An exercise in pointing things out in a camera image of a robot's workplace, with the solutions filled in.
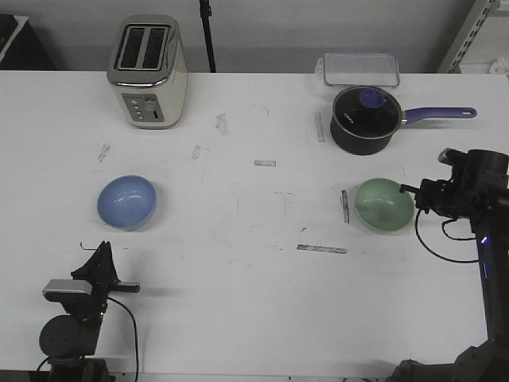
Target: purple handle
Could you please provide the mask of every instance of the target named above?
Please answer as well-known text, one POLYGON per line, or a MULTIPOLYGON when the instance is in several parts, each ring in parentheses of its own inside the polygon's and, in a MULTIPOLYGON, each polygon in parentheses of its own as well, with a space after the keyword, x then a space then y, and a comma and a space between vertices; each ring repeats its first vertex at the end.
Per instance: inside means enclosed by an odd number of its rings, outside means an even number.
POLYGON ((406 123, 424 118, 474 118, 477 115, 473 107, 418 107, 405 110, 406 123))

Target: toaster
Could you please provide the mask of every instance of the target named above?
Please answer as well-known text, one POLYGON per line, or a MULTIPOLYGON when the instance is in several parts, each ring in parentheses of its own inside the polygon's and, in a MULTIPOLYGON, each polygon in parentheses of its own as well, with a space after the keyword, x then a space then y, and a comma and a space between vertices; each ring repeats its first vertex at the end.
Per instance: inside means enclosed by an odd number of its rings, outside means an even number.
POLYGON ((107 78, 127 120, 164 129, 181 117, 188 71, 177 21, 164 15, 127 18, 116 38, 107 78))

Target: white table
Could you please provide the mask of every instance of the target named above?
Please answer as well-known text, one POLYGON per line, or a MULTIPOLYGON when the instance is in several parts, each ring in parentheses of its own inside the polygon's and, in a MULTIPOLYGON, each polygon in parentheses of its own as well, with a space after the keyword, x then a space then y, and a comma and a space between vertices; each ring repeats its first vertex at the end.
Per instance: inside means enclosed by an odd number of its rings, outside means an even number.
MULTIPOLYGON (((88 259, 80 242, 102 240, 119 278, 142 285, 115 297, 138 320, 143 372, 386 376, 403 359, 453 362, 485 340, 477 265, 434 258, 411 226, 369 231, 352 195, 370 177, 448 178, 436 159, 446 147, 508 152, 505 76, 403 75, 391 91, 403 108, 466 106, 478 116, 414 123, 368 157, 333 142, 332 93, 314 75, 192 74, 181 121, 163 131, 125 122, 102 72, 0 72, 0 83, 0 368, 44 358, 39 333, 64 311, 42 288, 88 259), (124 174, 150 179, 159 197, 135 232, 95 211, 101 188, 124 174)), ((423 216, 429 245, 474 258, 474 244, 442 236, 442 220, 423 216)), ((130 319, 113 304, 96 356, 111 371, 134 370, 130 319)))

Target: black saucepan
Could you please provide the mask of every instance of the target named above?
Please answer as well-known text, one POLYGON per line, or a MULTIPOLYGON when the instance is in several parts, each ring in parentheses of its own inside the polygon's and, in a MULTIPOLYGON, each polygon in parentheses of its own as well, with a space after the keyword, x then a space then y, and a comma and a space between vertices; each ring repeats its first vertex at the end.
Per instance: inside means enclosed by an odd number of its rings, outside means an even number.
POLYGON ((474 118, 471 107, 419 107, 403 111, 390 93, 372 86, 354 86, 336 96, 331 133, 344 150, 357 155, 379 152, 405 123, 425 118, 474 118))

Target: pot lid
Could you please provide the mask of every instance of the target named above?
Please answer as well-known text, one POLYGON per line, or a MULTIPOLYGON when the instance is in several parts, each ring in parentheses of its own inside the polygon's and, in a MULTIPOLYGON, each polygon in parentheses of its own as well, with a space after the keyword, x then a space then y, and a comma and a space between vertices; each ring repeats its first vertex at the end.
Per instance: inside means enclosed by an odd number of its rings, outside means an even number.
POLYGON ((355 86, 334 100, 334 118, 349 134, 360 138, 384 138, 393 134, 402 121, 398 101, 382 89, 355 86))

